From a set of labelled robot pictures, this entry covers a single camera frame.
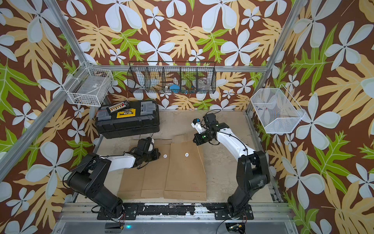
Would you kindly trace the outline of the kraft file bag with string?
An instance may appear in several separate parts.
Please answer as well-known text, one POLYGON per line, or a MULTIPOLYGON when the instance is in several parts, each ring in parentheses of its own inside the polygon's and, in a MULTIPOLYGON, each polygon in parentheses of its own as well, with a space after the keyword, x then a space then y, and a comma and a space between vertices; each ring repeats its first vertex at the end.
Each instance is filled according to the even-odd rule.
POLYGON ((117 196, 122 200, 140 199, 145 169, 146 168, 124 169, 117 196))

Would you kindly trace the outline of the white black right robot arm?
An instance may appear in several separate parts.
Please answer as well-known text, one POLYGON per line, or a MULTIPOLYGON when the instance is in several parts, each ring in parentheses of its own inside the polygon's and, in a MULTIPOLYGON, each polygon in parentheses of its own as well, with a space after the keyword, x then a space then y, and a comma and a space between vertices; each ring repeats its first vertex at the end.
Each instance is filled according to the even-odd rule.
POLYGON ((254 194, 271 181, 266 154, 247 146, 226 123, 219 123, 214 113, 205 114, 202 120, 194 119, 191 125, 197 131, 193 139, 196 145, 216 140, 236 159, 238 187, 228 198, 227 210, 231 217, 241 214, 254 194))

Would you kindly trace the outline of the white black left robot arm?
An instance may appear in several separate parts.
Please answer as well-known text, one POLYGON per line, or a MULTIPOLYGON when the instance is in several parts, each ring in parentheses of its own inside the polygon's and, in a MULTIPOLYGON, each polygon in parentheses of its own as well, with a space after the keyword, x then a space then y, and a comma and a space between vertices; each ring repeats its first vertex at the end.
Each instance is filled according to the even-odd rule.
POLYGON ((103 218, 116 220, 124 216, 124 206, 122 200, 104 186, 107 174, 122 169, 141 169, 143 163, 159 158, 160 153, 154 147, 154 139, 142 138, 137 146, 121 155, 88 154, 74 170, 64 175, 62 182, 95 202, 100 207, 98 213, 103 218))

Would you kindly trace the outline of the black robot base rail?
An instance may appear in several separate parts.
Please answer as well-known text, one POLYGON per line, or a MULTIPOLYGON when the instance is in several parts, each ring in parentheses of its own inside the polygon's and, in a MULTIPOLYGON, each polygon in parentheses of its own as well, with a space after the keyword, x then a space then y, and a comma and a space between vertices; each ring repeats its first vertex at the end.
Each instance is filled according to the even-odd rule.
POLYGON ((94 206, 91 212, 97 214, 98 220, 115 220, 120 218, 124 221, 136 220, 140 216, 196 216, 213 215, 215 220, 242 219, 253 220, 254 215, 249 204, 237 211, 228 203, 124 203, 121 211, 114 214, 100 207, 94 206))

